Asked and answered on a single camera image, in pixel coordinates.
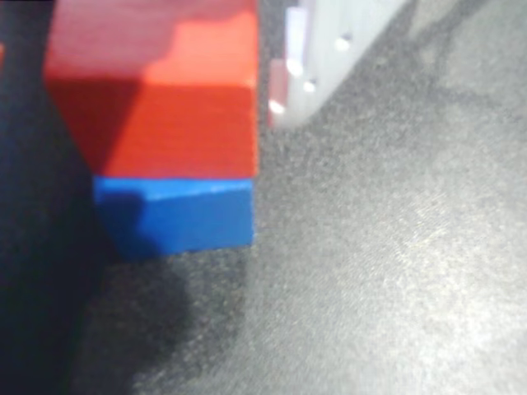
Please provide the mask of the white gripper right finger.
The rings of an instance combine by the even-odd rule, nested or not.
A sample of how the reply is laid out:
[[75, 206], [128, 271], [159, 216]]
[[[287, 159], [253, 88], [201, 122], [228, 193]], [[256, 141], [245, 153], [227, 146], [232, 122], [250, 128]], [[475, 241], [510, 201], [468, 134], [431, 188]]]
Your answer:
[[339, 88], [405, 5], [393, 1], [299, 1], [285, 11], [283, 56], [270, 62], [268, 119], [306, 123]]

